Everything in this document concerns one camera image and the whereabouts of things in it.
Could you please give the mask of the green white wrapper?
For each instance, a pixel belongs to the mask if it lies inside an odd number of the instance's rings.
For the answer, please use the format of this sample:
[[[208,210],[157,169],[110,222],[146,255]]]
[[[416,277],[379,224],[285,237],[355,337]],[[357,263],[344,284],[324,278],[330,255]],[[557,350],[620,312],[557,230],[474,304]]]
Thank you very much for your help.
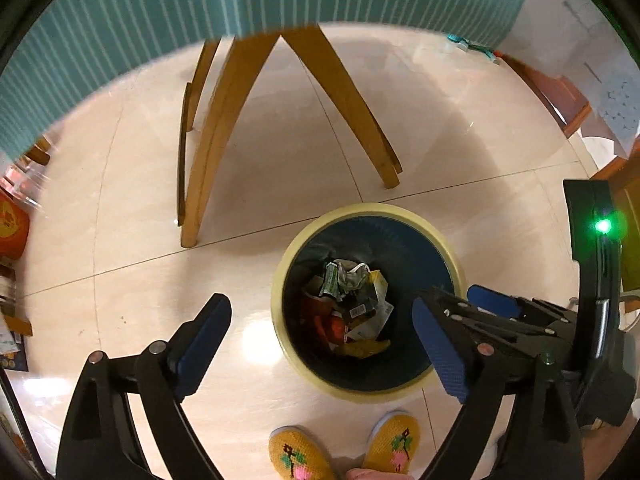
[[[324,267],[319,295],[340,302],[349,293],[348,273],[339,261],[331,261]]]

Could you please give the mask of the red snack package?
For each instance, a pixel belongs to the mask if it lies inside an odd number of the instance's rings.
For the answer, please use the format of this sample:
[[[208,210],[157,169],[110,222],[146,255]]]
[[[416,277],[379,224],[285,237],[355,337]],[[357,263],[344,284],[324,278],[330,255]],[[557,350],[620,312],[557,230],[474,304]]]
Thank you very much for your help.
[[[306,296],[303,315],[323,342],[336,346],[344,344],[346,323],[331,297]]]

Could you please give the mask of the yellow rimmed trash bin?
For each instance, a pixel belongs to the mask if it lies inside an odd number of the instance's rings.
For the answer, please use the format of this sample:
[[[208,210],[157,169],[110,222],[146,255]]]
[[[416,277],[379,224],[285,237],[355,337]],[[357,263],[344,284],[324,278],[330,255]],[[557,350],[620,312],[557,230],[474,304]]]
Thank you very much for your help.
[[[323,342],[303,315],[306,296],[322,297],[331,261],[349,280],[349,293],[334,300],[346,323],[341,346]],[[311,385],[346,401],[388,402],[431,375],[412,320],[413,301],[431,287],[465,292],[438,229],[398,206],[345,206],[309,223],[285,249],[272,281],[272,324],[288,364]]]

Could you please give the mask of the right yellow embroidered slipper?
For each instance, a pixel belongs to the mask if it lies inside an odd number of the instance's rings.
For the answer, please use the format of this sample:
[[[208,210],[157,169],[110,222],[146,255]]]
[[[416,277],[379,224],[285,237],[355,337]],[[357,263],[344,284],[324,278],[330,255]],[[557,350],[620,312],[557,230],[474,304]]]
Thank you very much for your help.
[[[362,466],[386,474],[408,474],[420,440],[420,425],[413,415],[389,412],[373,427]]]

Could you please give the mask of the yellow embroidered slipper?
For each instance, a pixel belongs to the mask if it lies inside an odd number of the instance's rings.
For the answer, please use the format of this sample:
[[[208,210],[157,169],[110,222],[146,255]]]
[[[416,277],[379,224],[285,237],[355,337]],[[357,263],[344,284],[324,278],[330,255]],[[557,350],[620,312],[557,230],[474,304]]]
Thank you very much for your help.
[[[269,458],[284,480],[334,480],[331,461],[302,428],[284,426],[269,437]]]
[[[413,415],[389,412],[373,427],[362,466],[386,474],[408,474],[420,440],[420,425]]]

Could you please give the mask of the left yellow embroidered slipper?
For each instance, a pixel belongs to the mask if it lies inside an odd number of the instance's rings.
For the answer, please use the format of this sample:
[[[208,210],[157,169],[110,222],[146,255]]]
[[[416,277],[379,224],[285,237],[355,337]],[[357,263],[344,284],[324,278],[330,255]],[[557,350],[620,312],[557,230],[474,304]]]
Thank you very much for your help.
[[[269,458],[284,480],[334,480],[331,461],[302,428],[284,426],[269,437]]]

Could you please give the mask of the red bucket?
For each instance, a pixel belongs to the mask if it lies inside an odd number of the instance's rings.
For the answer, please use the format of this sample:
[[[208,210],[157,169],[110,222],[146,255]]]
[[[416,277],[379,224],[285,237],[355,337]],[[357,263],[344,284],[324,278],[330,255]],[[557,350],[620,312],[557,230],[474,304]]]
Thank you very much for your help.
[[[0,195],[1,257],[12,261],[21,259],[29,234],[29,215],[5,190]]]

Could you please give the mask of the wooden table leg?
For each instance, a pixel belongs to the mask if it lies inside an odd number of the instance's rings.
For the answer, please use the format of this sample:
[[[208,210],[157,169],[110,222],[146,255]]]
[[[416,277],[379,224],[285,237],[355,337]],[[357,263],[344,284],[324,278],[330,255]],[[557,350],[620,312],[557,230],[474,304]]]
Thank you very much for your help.
[[[188,187],[186,218],[181,227],[184,248],[198,244],[198,232],[206,211],[222,155],[254,83],[280,34],[235,39],[224,59],[195,150]]]
[[[319,25],[285,29],[282,37],[326,92],[386,188],[396,188],[401,163],[369,105]]]

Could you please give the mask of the patterned teal white tablecloth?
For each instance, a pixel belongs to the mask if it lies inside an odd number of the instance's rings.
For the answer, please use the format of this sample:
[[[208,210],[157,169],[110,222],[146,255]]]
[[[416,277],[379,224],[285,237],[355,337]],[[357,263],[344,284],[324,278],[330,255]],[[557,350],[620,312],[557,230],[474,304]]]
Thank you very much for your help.
[[[207,39],[308,24],[385,24],[495,47],[524,0],[6,0],[1,151],[17,158],[122,74]]]

